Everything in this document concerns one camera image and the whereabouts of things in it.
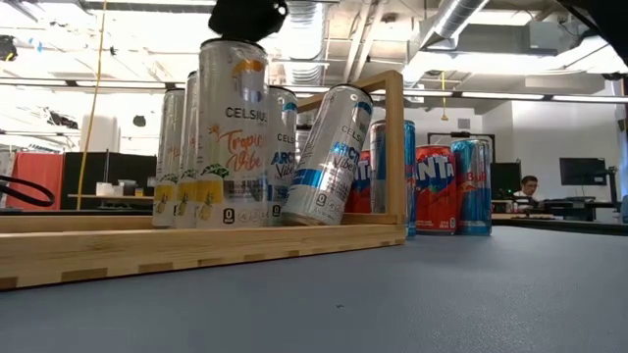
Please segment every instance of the blue can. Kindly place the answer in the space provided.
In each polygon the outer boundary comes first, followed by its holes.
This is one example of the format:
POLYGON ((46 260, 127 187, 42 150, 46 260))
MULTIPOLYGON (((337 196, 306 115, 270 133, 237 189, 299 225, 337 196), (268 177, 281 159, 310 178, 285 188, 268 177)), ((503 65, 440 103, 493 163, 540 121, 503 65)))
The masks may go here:
POLYGON ((451 143, 455 159, 458 226, 463 235, 491 235, 491 145, 478 139, 451 143))
MULTIPOLYGON (((416 235, 416 158, 414 157, 416 137, 414 131, 413 122, 403 122, 405 214, 408 237, 416 235)), ((375 122, 371 125, 371 210, 373 213, 386 212, 386 158, 386 122, 375 122)))

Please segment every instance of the white wall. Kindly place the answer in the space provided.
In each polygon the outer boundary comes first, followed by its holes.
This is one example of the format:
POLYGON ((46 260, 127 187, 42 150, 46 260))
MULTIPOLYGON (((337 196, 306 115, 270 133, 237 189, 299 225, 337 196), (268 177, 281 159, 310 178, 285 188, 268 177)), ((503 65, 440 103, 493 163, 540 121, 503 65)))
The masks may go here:
POLYGON ((484 133, 492 133, 496 136, 497 162, 514 162, 512 102, 505 102, 485 114, 482 117, 482 128, 484 133))
MULTIPOLYGON (((376 122, 383 120, 385 115, 386 111, 383 108, 375 108, 371 121, 376 122)), ((477 116, 475 111, 470 108, 448 108, 446 110, 447 121, 441 120, 443 116, 442 108, 436 108, 430 112, 426 112, 424 109, 404 109, 403 115, 406 120, 414 122, 417 146, 428 144, 428 132, 449 133, 452 131, 461 131, 462 129, 458 128, 459 118, 471 120, 471 128, 465 130, 476 133, 482 132, 482 116, 477 116)), ((432 137, 432 143, 435 143, 437 140, 439 140, 439 137, 432 137)), ((364 150, 369 149, 369 141, 369 136, 367 136, 364 142, 364 150)), ((450 142, 450 137, 442 138, 439 141, 440 144, 449 144, 450 142)))

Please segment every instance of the computer monitor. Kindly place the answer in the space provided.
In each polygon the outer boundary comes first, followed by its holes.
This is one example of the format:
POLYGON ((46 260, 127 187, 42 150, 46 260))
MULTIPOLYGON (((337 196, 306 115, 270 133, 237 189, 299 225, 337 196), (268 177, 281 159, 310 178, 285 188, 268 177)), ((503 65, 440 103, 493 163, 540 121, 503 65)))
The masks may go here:
POLYGON ((606 186, 604 158, 561 158, 560 183, 577 186, 606 186))
POLYGON ((521 189, 521 164, 491 163, 491 195, 494 200, 509 200, 521 189))

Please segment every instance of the wooden frame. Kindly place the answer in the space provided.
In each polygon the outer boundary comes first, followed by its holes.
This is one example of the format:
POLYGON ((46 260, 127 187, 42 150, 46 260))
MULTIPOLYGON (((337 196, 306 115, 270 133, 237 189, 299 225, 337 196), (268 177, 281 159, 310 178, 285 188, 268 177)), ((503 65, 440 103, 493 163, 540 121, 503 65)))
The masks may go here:
MULTIPOLYGON (((0 289, 400 245, 405 242, 403 80, 354 83, 386 91, 387 213, 346 214, 336 227, 152 229, 147 216, 0 216, 0 289)), ((316 109, 318 94, 299 101, 316 109)))

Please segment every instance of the red curtain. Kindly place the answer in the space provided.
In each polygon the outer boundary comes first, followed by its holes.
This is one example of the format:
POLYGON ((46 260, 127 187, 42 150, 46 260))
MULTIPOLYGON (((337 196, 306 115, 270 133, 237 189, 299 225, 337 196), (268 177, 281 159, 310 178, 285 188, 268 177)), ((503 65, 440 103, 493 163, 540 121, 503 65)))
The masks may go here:
MULTIPOLYGON (((50 207, 30 205, 15 197, 7 196, 7 207, 20 208, 30 211, 59 210, 61 209, 61 183, 63 180, 62 154, 18 152, 13 166, 12 177, 28 180, 40 184, 55 195, 55 203, 50 207)), ((45 196, 37 190, 21 184, 10 183, 9 187, 37 199, 45 196)))

